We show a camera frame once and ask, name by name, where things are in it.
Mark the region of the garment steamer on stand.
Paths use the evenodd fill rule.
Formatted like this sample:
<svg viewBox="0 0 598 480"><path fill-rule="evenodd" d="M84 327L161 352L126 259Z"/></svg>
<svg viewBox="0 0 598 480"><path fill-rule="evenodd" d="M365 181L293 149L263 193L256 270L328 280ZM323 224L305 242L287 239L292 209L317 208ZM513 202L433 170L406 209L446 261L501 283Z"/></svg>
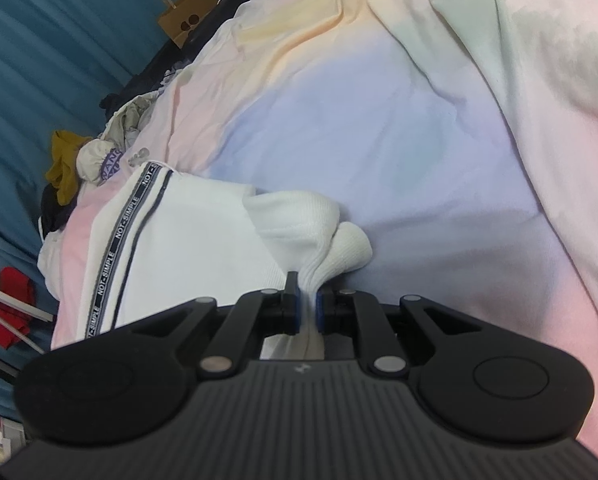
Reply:
<svg viewBox="0 0 598 480"><path fill-rule="evenodd" d="M50 323L55 317L32 304L17 299L0 290L0 328L6 335L13 336L14 342L23 342L34 352L42 356L46 351L37 344L28 332L28 323L34 320ZM0 358L0 379L13 385L19 375L17 367Z"/></svg>

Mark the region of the white sweatpants with striped band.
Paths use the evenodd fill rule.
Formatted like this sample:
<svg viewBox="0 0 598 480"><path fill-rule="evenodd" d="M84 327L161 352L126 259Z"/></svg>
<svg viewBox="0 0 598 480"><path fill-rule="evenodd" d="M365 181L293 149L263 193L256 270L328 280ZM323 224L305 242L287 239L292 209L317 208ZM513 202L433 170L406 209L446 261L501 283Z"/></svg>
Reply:
<svg viewBox="0 0 598 480"><path fill-rule="evenodd" d="M293 272L297 333L274 330L261 356L318 360L316 292L369 263L372 246L323 195L260 193L146 162L93 218L86 256L81 297L71 304L74 341L198 297L227 307L247 292L282 289Z"/></svg>

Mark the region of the grey jacket with purple label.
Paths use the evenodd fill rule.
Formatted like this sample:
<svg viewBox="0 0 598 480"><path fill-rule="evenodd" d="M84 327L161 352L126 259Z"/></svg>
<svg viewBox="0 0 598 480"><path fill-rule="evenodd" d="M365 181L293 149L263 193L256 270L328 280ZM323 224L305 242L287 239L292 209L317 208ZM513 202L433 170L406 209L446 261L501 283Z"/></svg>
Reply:
<svg viewBox="0 0 598 480"><path fill-rule="evenodd" d="M131 99L113 113L97 138L78 150L75 167L82 182L101 185L119 170L122 156L150 121L159 96L154 90Z"/></svg>

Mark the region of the blue curtain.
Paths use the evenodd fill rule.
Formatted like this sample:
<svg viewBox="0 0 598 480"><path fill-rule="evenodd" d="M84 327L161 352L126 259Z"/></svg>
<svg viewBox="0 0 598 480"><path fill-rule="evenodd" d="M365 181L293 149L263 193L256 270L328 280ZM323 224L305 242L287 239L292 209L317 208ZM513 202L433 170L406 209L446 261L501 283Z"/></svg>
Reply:
<svg viewBox="0 0 598 480"><path fill-rule="evenodd" d="M0 270L32 281L37 304L56 301L37 270L37 231L50 139L94 136L99 103L166 44L161 0L0 0Z"/></svg>

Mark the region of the black garment on pile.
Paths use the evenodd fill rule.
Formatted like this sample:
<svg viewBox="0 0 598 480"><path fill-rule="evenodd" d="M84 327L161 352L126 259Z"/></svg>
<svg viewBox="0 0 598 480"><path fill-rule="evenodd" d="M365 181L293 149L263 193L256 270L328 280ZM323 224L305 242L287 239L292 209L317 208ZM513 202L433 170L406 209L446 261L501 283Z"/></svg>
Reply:
<svg viewBox="0 0 598 480"><path fill-rule="evenodd" d="M74 196L67 205L60 205L56 188L51 184L46 185L41 199L42 235L46 236L49 232L63 229L77 202L78 196Z"/></svg>

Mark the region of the brown paper shopping bag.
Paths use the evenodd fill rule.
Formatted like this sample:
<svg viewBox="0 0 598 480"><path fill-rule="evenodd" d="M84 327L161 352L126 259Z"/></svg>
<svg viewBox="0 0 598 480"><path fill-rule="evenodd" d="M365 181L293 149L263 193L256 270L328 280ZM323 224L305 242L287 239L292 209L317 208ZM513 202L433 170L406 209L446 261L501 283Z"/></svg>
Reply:
<svg viewBox="0 0 598 480"><path fill-rule="evenodd" d="M162 0L164 11L157 18L159 27L180 49L188 36L216 7L218 0Z"/></svg>

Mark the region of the mustard yellow garment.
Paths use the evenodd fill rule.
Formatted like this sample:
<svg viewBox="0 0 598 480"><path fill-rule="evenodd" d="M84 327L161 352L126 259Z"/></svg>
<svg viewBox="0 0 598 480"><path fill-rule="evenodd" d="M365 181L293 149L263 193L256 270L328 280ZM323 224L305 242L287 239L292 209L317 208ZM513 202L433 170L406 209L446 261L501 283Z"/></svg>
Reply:
<svg viewBox="0 0 598 480"><path fill-rule="evenodd" d="M69 130L55 130L50 140L52 166L46 171L47 182L55 189L57 202L67 206L80 187L76 159L80 149L90 142L90 136L79 136Z"/></svg>

